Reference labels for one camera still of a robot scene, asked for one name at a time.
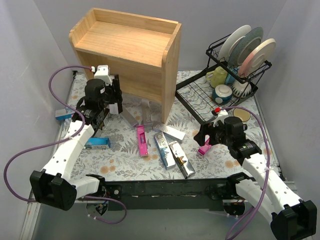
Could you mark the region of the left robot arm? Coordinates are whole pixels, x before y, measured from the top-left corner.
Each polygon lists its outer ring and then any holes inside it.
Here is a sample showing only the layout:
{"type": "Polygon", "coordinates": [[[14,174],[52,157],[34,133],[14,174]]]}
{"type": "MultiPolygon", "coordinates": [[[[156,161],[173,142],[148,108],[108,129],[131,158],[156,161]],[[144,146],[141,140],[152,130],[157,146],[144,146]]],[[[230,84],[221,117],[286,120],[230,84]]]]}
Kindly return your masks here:
{"type": "Polygon", "coordinates": [[[71,118],[65,142],[62,143],[41,171],[33,171],[30,184],[38,203],[64,211],[82,197],[101,200],[106,196],[104,177],[86,174],[71,182],[72,169],[91,137],[105,126],[105,119],[115,104],[122,111],[122,91],[118,75],[107,84],[102,78],[87,81],[84,96],[76,104],[76,112],[71,118]]]}

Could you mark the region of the silver black gold toothpaste box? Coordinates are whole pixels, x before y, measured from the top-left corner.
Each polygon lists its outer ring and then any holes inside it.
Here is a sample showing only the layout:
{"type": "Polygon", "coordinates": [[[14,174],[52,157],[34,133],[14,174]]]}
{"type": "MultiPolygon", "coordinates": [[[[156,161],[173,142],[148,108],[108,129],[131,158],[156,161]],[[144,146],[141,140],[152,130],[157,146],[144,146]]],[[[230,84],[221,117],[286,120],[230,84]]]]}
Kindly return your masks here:
{"type": "Polygon", "coordinates": [[[118,109],[118,104],[109,104],[109,112],[112,115],[118,115],[119,114],[119,109],[118,109]]]}

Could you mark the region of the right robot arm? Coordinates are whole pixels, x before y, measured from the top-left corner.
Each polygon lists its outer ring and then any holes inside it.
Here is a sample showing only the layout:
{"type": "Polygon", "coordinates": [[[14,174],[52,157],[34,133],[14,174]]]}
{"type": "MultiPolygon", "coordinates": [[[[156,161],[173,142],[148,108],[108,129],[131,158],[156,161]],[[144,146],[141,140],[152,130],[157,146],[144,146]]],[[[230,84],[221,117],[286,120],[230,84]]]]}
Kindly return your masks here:
{"type": "Polygon", "coordinates": [[[302,240],[316,233],[317,207],[302,200],[278,174],[267,165],[261,149],[246,137],[247,125],[234,116],[219,116],[214,122],[200,126],[194,140],[204,146],[206,136],[210,145],[227,146],[230,155],[250,173],[226,186],[232,199],[242,197],[260,212],[278,240],[302,240]]]}

